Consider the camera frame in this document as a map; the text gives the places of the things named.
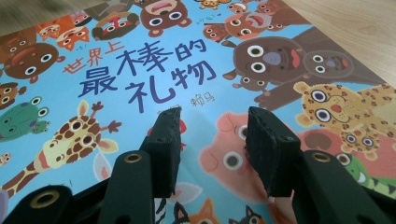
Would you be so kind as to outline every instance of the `cartoon animal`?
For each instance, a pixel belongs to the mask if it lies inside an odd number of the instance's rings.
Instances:
[[[201,168],[242,200],[265,202],[264,185],[246,156],[248,113],[226,112],[219,117],[216,126],[218,132],[212,144],[200,152]]]
[[[229,3],[231,0],[195,0],[195,2],[201,2],[200,9],[213,8],[216,10],[220,4]]]
[[[139,17],[128,10],[133,0],[111,0],[95,7],[85,9],[85,12],[97,20],[92,29],[95,40],[109,40],[130,33],[140,23]]]
[[[38,76],[49,69],[54,63],[64,61],[58,50],[46,43],[35,43],[8,58],[4,63],[7,76],[16,79],[29,79],[31,84],[38,81]]]
[[[39,119],[50,112],[47,107],[38,108],[40,102],[41,97],[37,96],[30,102],[13,106],[0,117],[0,143],[34,132]]]
[[[260,2],[257,11],[272,16],[271,24],[268,26],[269,31],[283,30],[290,25],[311,24],[282,0]]]
[[[303,113],[296,119],[303,127],[317,124],[334,133],[341,133],[354,132],[364,126],[376,133],[395,137],[395,124],[375,114],[382,105],[395,100],[396,90],[389,84],[355,92],[341,85],[311,87],[305,82],[298,82],[294,89],[302,95]]]
[[[35,30],[42,40],[46,41],[48,38],[57,39],[59,35],[74,27],[75,23],[72,16],[66,15],[52,21],[41,22],[35,27]]]
[[[89,32],[90,31],[85,26],[72,28],[60,34],[56,39],[56,44],[59,48],[65,48],[69,51],[72,51],[76,42],[90,42]]]
[[[232,47],[235,69],[223,75],[233,80],[236,76],[248,77],[254,83],[276,85],[271,90],[256,89],[263,93],[254,101],[259,107],[275,110],[300,98],[293,85],[304,81],[318,83],[352,82],[369,85],[385,81],[335,44],[316,27],[297,35],[285,37],[258,37],[239,45],[222,42]]]
[[[6,165],[11,160],[11,153],[5,153],[0,156],[0,166]]]
[[[75,26],[84,26],[92,20],[92,17],[85,11],[79,11],[73,14],[73,22]]]
[[[0,85],[0,110],[7,108],[15,103],[15,98],[18,95],[23,95],[26,92],[26,87],[21,87],[18,90],[18,83],[8,82]]]
[[[253,210],[247,205],[246,216],[243,217],[240,221],[235,221],[233,219],[229,219],[229,224],[265,224],[266,222],[259,214],[253,212]]]
[[[217,43],[231,37],[225,30],[224,23],[205,23],[203,33],[206,38],[216,41]]]
[[[48,171],[58,169],[65,164],[73,163],[90,155],[97,147],[104,153],[119,150],[117,142],[103,139],[103,131],[118,132],[120,122],[115,120],[105,127],[101,127],[95,118],[96,113],[103,109],[101,102],[93,104],[92,113],[88,116],[89,105],[82,100],[78,105],[78,114],[68,120],[52,139],[45,142],[35,159],[20,173],[0,187],[6,190],[9,197],[23,189],[33,178]]]
[[[35,43],[35,27],[0,36],[0,63],[5,63],[7,59]]]
[[[219,219],[215,215],[215,207],[212,200],[207,198],[201,210],[196,214],[189,215],[181,203],[176,203],[174,208],[175,222],[174,224],[220,224]]]
[[[235,14],[225,20],[227,33],[241,40],[258,36],[271,24],[272,16],[260,12],[245,12]]]
[[[346,170],[360,185],[396,199],[396,178],[369,176],[361,161],[350,154],[341,153],[335,157],[346,167]]]
[[[187,27],[191,24],[189,11],[181,0],[153,0],[134,4],[142,8],[140,21],[151,37],[158,37],[163,34],[163,30],[177,25]]]

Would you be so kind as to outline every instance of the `animal ear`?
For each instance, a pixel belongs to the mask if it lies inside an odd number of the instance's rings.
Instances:
[[[307,128],[314,125],[314,121],[312,121],[306,114],[301,113],[296,116],[296,120],[301,126]]]
[[[294,84],[293,88],[295,91],[299,92],[300,94],[304,94],[304,92],[309,89],[309,86],[305,82],[300,81]]]
[[[106,154],[114,153],[119,150],[119,145],[111,139],[102,139],[99,143],[99,150]]]
[[[80,116],[86,115],[88,112],[88,103],[85,100],[82,100],[79,105],[78,105],[78,109],[77,109],[77,113]]]
[[[200,214],[204,214],[205,217],[213,217],[213,203],[212,200],[210,200],[210,198],[207,198],[204,202],[204,205],[202,206],[200,212]]]

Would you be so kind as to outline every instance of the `cartoon animal face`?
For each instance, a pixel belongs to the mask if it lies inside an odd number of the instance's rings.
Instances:
[[[52,21],[42,22],[35,27],[35,30],[42,40],[45,41],[48,38],[57,39],[60,34],[74,27],[72,16],[66,15]]]
[[[225,28],[229,35],[246,40],[265,31],[271,19],[271,16],[259,12],[245,12],[227,18]]]
[[[236,74],[278,85],[304,73],[300,45],[284,37],[259,37],[244,41],[233,50]]]
[[[128,34],[137,24],[139,17],[131,12],[113,12],[100,20],[92,29],[95,40],[108,40]]]
[[[204,36],[216,42],[220,42],[227,36],[224,24],[210,24],[204,27]]]
[[[227,8],[235,14],[242,14],[248,10],[248,5],[244,3],[231,3]]]
[[[35,44],[35,28],[31,27],[9,35],[0,36],[0,63],[14,57],[23,49]]]
[[[181,203],[176,203],[174,208],[175,222],[174,224],[220,224],[215,215],[215,208],[212,200],[207,198],[200,211],[189,215]]]
[[[164,29],[176,25],[186,27],[191,24],[188,10],[180,0],[154,1],[142,9],[140,20],[149,29],[151,37],[160,36]]]
[[[102,139],[102,130],[116,132],[120,123],[113,121],[108,127],[101,128],[93,116],[87,116],[88,103],[82,101],[78,106],[78,115],[67,121],[47,141],[37,155],[35,163],[43,169],[59,168],[66,163],[80,160],[93,152],[96,147],[102,152],[112,153],[118,150],[118,144],[110,139]],[[102,109],[99,102],[92,106],[94,113]]]
[[[344,152],[363,152],[367,160],[376,160],[375,152],[379,148],[378,135],[366,125],[353,132],[341,132],[341,139],[344,142],[341,147]]]
[[[5,153],[0,156],[0,166],[6,165],[11,160],[11,153]]]
[[[233,219],[230,219],[229,224],[265,224],[264,219],[259,214],[253,212],[253,210],[247,205],[246,216],[243,217],[239,222]]]
[[[201,151],[202,169],[236,196],[249,202],[264,202],[266,193],[259,175],[246,156],[248,114],[227,112],[220,116],[218,133],[212,144]]]
[[[70,29],[56,39],[58,47],[73,50],[76,42],[85,41],[90,42],[89,30],[87,27],[75,27]]]
[[[78,13],[75,17],[73,17],[73,22],[75,26],[83,26],[88,24],[92,20],[92,17],[90,17],[86,12],[82,11]]]
[[[50,112],[47,107],[38,109],[40,102],[41,97],[35,97],[29,103],[15,105],[4,113],[0,117],[0,142],[19,138],[32,131],[38,119]]]
[[[348,77],[354,63],[345,53],[333,50],[317,50],[304,56],[304,66],[310,74],[318,77]]]
[[[55,62],[61,62],[58,50],[46,43],[37,43],[20,51],[5,62],[5,72],[9,77],[38,81],[38,75],[49,69]]]
[[[0,85],[0,110],[14,104],[17,94],[22,95],[26,92],[26,87],[18,90],[18,83],[8,82]]]

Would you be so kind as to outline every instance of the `orange cartoon animal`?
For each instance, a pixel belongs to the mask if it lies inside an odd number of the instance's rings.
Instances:
[[[198,213],[191,215],[186,212],[184,206],[181,203],[176,203],[174,215],[174,224],[220,224],[218,218],[215,215],[215,208],[210,198],[205,200],[204,205]]]
[[[15,97],[26,92],[26,87],[21,87],[18,90],[18,83],[8,82],[0,85],[0,110],[7,108],[14,104]]]
[[[35,27],[36,32],[41,36],[43,41],[46,39],[57,39],[59,35],[75,27],[71,15],[63,16],[52,21],[45,21]]]
[[[75,27],[62,33],[56,39],[59,48],[65,48],[69,51],[73,50],[78,41],[90,42],[89,30],[87,27]]]

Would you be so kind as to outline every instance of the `cartoon eye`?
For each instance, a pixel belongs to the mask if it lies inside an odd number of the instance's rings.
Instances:
[[[337,158],[337,160],[339,160],[341,164],[345,166],[350,164],[350,158],[345,153],[338,154],[335,158]]]
[[[9,93],[9,92],[11,92],[11,90],[12,90],[12,88],[6,88],[6,89],[4,90],[4,93]]]
[[[72,125],[70,125],[72,132],[78,131],[82,127],[82,122],[75,120]]]
[[[52,58],[52,54],[46,54],[43,57],[41,57],[41,62],[42,63],[46,63],[47,61],[49,61]]]
[[[327,96],[323,91],[312,91],[311,96],[316,102],[322,103],[327,100]]]
[[[38,111],[38,116],[41,118],[41,117],[46,116],[48,113],[49,113],[49,110],[47,108],[42,108]]]
[[[242,35],[250,35],[250,34],[251,34],[251,30],[249,30],[249,29],[242,29],[242,30],[241,30],[241,34],[242,34]]]
[[[264,49],[258,45],[253,45],[247,48],[247,53],[251,57],[257,58],[264,54]]]
[[[32,75],[32,74],[35,72],[35,70],[37,70],[36,67],[30,66],[30,67],[28,67],[28,68],[25,70],[25,75],[30,76],[30,75]]]
[[[67,45],[68,43],[70,43],[70,41],[71,41],[71,39],[66,39],[66,40],[64,41],[64,45]]]
[[[317,119],[319,119],[322,122],[328,122],[332,118],[332,115],[329,113],[329,111],[325,109],[317,110],[315,112],[315,115],[317,116]]]
[[[241,127],[239,127],[238,135],[242,140],[244,140],[244,141],[247,140],[248,126],[242,125]]]
[[[356,137],[353,136],[352,134],[349,134],[349,135],[346,137],[346,140],[347,140],[349,143],[356,143]]]
[[[255,73],[265,72],[265,65],[263,63],[253,63],[250,67]]]
[[[240,25],[240,24],[241,24],[241,21],[240,21],[240,20],[231,21],[231,25],[232,25],[232,26],[238,26],[238,25]]]
[[[257,81],[257,85],[263,86],[263,85],[265,85],[265,82],[264,81]]]
[[[169,14],[169,19],[171,19],[171,20],[177,20],[180,17],[181,17],[180,12],[172,12],[171,14]]]
[[[81,145],[84,147],[88,147],[93,143],[93,137],[90,134],[85,135],[82,139],[81,139]]]
[[[5,98],[3,98],[3,99],[1,100],[1,103],[2,103],[2,104],[6,104],[6,103],[8,103],[8,101],[9,101],[9,96],[6,96]]]
[[[200,220],[198,224],[213,224],[213,222],[207,218]]]
[[[224,155],[223,163],[229,170],[237,170],[244,163],[244,159],[239,153],[230,151]]]
[[[252,217],[249,221],[249,224],[258,224],[259,223],[259,219],[257,217]]]
[[[317,70],[318,73],[325,73],[326,69],[323,66],[317,66],[315,68],[315,70]]]
[[[35,97],[35,98],[33,98],[33,100],[30,102],[30,104],[32,104],[32,105],[38,105],[38,104],[40,104],[40,102],[41,102],[41,97]]]
[[[363,138],[362,142],[367,147],[372,147],[374,145],[374,141],[370,138]]]
[[[249,83],[249,82],[250,82],[250,78],[244,77],[244,78],[242,79],[242,81],[245,82],[245,83]]]
[[[314,55],[314,57],[312,57],[312,60],[314,60],[315,63],[322,63],[323,57],[320,55]]]
[[[161,18],[155,18],[155,19],[152,19],[151,21],[149,21],[149,24],[151,26],[158,26],[161,23],[163,23],[163,19],[161,19]]]

